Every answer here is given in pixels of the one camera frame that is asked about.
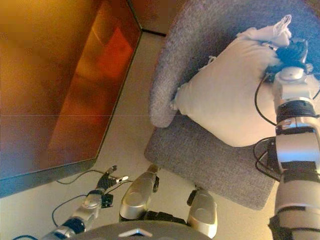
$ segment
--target chair seat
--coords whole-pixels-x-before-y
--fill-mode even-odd
[[[196,185],[245,207],[261,210],[274,180],[255,168],[253,146],[231,147],[187,116],[155,128],[145,157]]]

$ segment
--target beige floor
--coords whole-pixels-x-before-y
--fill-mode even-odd
[[[117,165],[117,176],[129,175],[133,180],[150,164],[144,158],[144,149],[153,131],[147,111],[148,91],[163,42],[162,37],[143,34],[95,169],[105,170]],[[151,209],[186,219],[189,209],[186,200],[193,183],[164,169],[159,177],[159,191],[153,196]],[[1,239],[10,240],[22,234],[42,237],[54,228],[51,220],[53,208],[87,193],[95,187],[98,178],[98,173],[88,173],[71,185],[52,182],[1,199]],[[121,186],[113,192],[113,207],[100,212],[94,228],[118,221],[120,201],[128,186]],[[265,208],[254,211],[212,193],[218,211],[215,240],[271,240],[267,224],[273,216],[275,194],[276,186]],[[80,203],[81,199],[77,199],[61,207],[55,214],[57,223],[61,224]]]

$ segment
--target white cloth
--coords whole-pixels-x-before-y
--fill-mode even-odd
[[[233,147],[274,136],[275,127],[257,113],[254,96],[266,68],[280,63],[275,51],[262,42],[287,46],[290,21],[291,16],[287,15],[274,26],[239,33],[217,58],[211,57],[208,65],[180,87],[172,108]],[[315,94],[318,81],[309,76],[307,82]],[[260,111],[276,122],[271,85],[261,86],[257,103]]]

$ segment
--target black cable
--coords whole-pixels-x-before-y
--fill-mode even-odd
[[[312,98],[312,100],[315,100],[316,97],[319,95],[319,93],[320,93],[320,88],[319,88],[318,92],[316,93],[316,95],[314,95],[314,97]]]
[[[82,175],[87,174],[87,173],[89,173],[89,172],[96,172],[96,173],[104,174],[103,171],[89,170],[89,171],[85,171],[85,172],[81,173],[79,176],[77,176],[77,177],[76,177],[75,179],[73,179],[72,181],[62,182],[62,181],[58,181],[58,180],[57,180],[56,182],[59,183],[59,184],[63,184],[63,185],[72,184],[72,183],[74,183],[78,178],[80,178]]]
[[[277,178],[277,177],[275,177],[275,176],[272,176],[271,174],[267,173],[266,171],[263,171],[262,169],[260,169],[260,168],[258,167],[258,164],[260,164],[260,165],[263,166],[265,169],[267,169],[267,170],[269,170],[269,171],[271,171],[271,172],[275,172],[275,171],[273,171],[271,168],[269,168],[268,166],[266,166],[263,162],[261,162],[261,159],[268,153],[267,150],[266,150],[264,153],[262,153],[262,155],[261,155],[260,157],[258,157],[257,154],[256,154],[256,147],[258,146],[258,144],[260,144],[260,143],[262,143],[262,142],[264,142],[264,141],[267,141],[267,140],[269,140],[269,139],[271,139],[271,138],[273,138],[273,137],[272,137],[272,136],[265,137],[265,138],[259,140],[259,141],[253,146],[253,156],[254,156],[254,158],[255,158],[255,160],[256,160],[256,161],[255,161],[255,168],[256,168],[259,172],[261,172],[261,173],[267,175],[268,177],[270,177],[270,178],[272,178],[272,179],[280,182],[280,179],[279,179],[279,178]]]
[[[23,239],[23,238],[26,238],[26,239],[32,239],[32,240],[38,240],[37,238],[35,238],[34,236],[30,236],[30,235],[21,235],[21,236],[17,236],[15,237],[14,239],[12,240],[17,240],[17,239]]]
[[[117,188],[121,187],[123,184],[127,184],[127,183],[132,183],[133,181],[131,180],[127,180],[127,181],[124,181],[122,183],[119,184],[119,186],[116,186],[115,188],[111,189],[110,191],[108,191],[106,194],[108,193],[111,193],[112,191],[116,190]]]
[[[75,197],[69,199],[68,201],[65,201],[65,202],[61,203],[60,205],[58,205],[58,206],[52,211],[52,213],[51,213],[51,218],[52,218],[53,224],[54,224],[56,227],[58,227],[58,224],[56,223],[56,221],[55,221],[55,216],[54,216],[54,215],[55,215],[55,212],[56,212],[56,210],[58,210],[58,208],[60,208],[62,205],[66,204],[66,203],[68,203],[68,202],[70,202],[70,201],[72,201],[72,200],[74,200],[74,199],[77,199],[77,198],[80,198],[80,197],[86,197],[86,196],[87,196],[87,195],[85,195],[85,194],[81,194],[81,195],[79,195],[79,196],[75,196]]]
[[[266,120],[268,123],[272,124],[273,126],[277,126],[277,124],[275,124],[273,121],[269,120],[268,118],[265,117],[265,115],[262,114],[262,112],[260,111],[259,107],[258,107],[258,102],[257,102],[257,97],[258,97],[258,92],[259,92],[259,89],[261,87],[261,85],[264,83],[265,81],[265,78],[263,78],[258,87],[256,88],[255,90],[255,94],[254,94],[254,106],[255,106],[255,109],[256,111],[258,112],[258,114],[264,119]]]

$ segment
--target gray upholstery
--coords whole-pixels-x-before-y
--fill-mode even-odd
[[[156,128],[145,156],[238,204],[260,210],[274,181],[255,169],[253,147],[232,147],[190,118],[177,115],[170,127]]]
[[[170,101],[178,86],[188,82],[208,62],[209,55],[219,55],[237,33],[273,25],[286,14],[292,15],[292,34],[309,40],[307,60],[320,72],[320,21],[303,0],[187,1],[169,31],[155,69],[149,104],[153,125],[169,126],[176,114]]]
[[[308,2],[319,7],[317,1]],[[176,111],[169,105],[178,86],[189,81],[209,55],[217,56],[237,33],[273,25],[286,14],[292,14],[292,34],[308,39],[307,61],[320,72],[320,21],[305,1],[186,2],[169,31],[154,73],[149,114],[156,128],[145,150],[149,161],[238,204],[255,210],[264,207],[274,181],[255,169],[252,146],[230,147],[187,116],[175,117]]]

